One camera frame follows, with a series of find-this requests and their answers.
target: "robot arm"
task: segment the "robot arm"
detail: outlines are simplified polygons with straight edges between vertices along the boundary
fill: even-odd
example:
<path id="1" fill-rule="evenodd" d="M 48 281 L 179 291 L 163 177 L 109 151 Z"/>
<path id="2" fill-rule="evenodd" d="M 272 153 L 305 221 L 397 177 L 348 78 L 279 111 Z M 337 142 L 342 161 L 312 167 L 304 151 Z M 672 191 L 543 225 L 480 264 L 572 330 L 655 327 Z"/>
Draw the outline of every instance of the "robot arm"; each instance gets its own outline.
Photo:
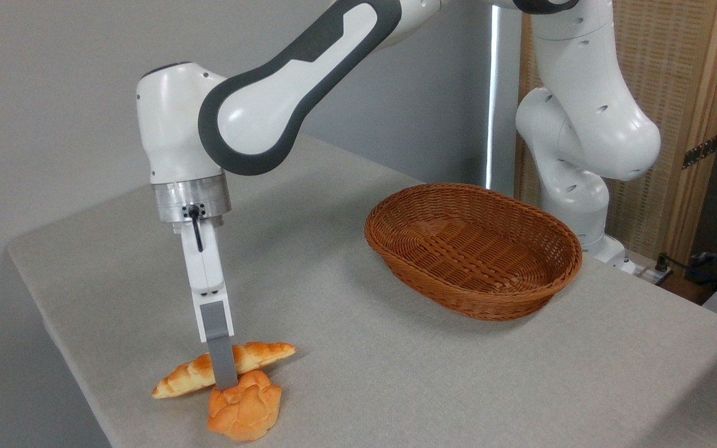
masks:
<path id="1" fill-rule="evenodd" d="M 659 155 L 660 131 L 621 76 L 612 3 L 583 1 L 532 24 L 546 87 L 522 100 L 516 128 L 538 169 L 541 207 L 576 233 L 588 255 L 632 268 L 623 245 L 605 235 L 602 177 L 630 181 L 646 173 Z"/>
<path id="2" fill-rule="evenodd" d="M 578 0 L 513 0 L 526 11 L 555 12 Z M 302 120 L 376 48 L 409 36 L 447 0 L 338 0 L 278 56 L 208 94 L 199 133 L 218 165 L 259 175 L 288 155 Z"/>
<path id="3" fill-rule="evenodd" d="M 215 232 L 230 210 L 223 169 L 259 175 L 278 166 L 304 117 L 328 91 L 373 51 L 400 42 L 447 2 L 336 0 L 286 49 L 247 73 L 226 79 L 185 62 L 157 68 L 140 80 L 140 135 L 151 162 L 157 209 L 160 220 L 173 223 L 182 235 L 199 337 L 209 345 L 217 388 L 237 383 L 230 348 L 234 328 Z M 578 4 L 607 0 L 487 2 L 552 17 Z M 615 49 L 605 48 L 615 59 Z M 540 57 L 563 63 L 549 51 L 555 50 Z M 558 71 L 555 83 L 572 76 L 571 70 Z M 556 90 L 556 95 L 563 92 Z M 572 88 L 565 92 L 578 94 Z M 565 106 L 573 116 L 574 103 Z M 577 109 L 577 116 L 586 113 Z M 593 127 L 578 132 L 595 133 Z"/>

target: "metal hinge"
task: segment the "metal hinge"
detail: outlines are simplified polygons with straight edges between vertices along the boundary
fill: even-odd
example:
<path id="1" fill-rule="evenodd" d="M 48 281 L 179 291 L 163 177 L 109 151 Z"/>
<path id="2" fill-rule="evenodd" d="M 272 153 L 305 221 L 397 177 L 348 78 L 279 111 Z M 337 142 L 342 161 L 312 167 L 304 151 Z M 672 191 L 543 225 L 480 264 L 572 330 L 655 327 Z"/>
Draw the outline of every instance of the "metal hinge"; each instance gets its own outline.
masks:
<path id="1" fill-rule="evenodd" d="M 686 152 L 685 161 L 682 162 L 682 169 L 685 170 L 685 168 L 715 153 L 715 151 L 717 151 L 717 136 Z"/>

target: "bread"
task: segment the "bread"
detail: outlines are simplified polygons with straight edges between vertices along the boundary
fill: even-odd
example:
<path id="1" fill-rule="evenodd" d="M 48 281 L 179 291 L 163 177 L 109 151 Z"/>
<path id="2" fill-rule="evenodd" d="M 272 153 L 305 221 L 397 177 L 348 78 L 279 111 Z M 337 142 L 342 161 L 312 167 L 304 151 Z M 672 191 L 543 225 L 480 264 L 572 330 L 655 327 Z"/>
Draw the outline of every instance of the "bread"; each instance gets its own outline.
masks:
<path id="1" fill-rule="evenodd" d="M 261 370 L 250 371 L 233 388 L 212 388 L 207 429 L 237 442 L 251 442 L 276 424 L 279 405 L 281 386 L 270 383 Z"/>
<path id="2" fill-rule="evenodd" d="M 245 345 L 233 345 L 231 350 L 237 375 L 241 375 L 290 357 L 296 348 L 285 342 L 248 342 Z M 211 385 L 214 385 L 212 360 L 210 355 L 205 353 L 177 366 L 170 375 L 159 381 L 151 395 L 156 399 L 178 397 Z"/>

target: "electrical cable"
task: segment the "electrical cable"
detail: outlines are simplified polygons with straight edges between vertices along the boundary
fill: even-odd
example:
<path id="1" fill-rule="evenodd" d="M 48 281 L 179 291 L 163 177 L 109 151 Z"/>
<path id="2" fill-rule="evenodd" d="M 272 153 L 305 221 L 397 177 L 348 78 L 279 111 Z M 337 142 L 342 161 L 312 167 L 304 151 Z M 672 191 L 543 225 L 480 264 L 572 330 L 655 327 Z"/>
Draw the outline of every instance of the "electrical cable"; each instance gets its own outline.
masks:
<path id="1" fill-rule="evenodd" d="M 708 273 L 703 273 L 703 272 L 701 272 L 701 271 L 698 271 L 698 270 L 696 270 L 696 269 L 693 269 L 691 266 L 687 266 L 686 264 L 680 263 L 679 261 L 677 261 L 677 260 L 675 260 L 675 259 L 673 259 L 673 258 L 671 258 L 671 257 L 668 257 L 668 255 L 666 255 L 666 253 L 661 253 L 661 254 L 660 254 L 660 257 L 663 257 L 663 258 L 665 258 L 666 260 L 671 261 L 673 264 L 676 264 L 677 266 L 681 267 L 681 268 L 684 269 L 686 272 L 692 273 L 693 275 L 697 275 L 698 277 L 701 277 L 701 278 L 707 278 L 707 279 L 712 280 L 712 281 L 714 281 L 714 282 L 717 283 L 717 277 L 716 277 L 716 276 L 714 276 L 714 275 L 709 275 Z"/>

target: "brown wicker basket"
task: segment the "brown wicker basket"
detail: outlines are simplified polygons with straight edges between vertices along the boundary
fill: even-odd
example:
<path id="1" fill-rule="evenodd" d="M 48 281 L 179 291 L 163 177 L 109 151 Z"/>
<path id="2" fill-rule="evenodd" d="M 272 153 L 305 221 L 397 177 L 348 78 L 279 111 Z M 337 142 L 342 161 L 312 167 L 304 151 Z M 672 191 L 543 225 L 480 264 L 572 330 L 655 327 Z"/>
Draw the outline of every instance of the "brown wicker basket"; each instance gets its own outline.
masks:
<path id="1" fill-rule="evenodd" d="M 403 283 L 482 320 L 538 311 L 583 263 L 580 241 L 563 222 L 467 184 L 398 191 L 373 208 L 364 235 Z"/>

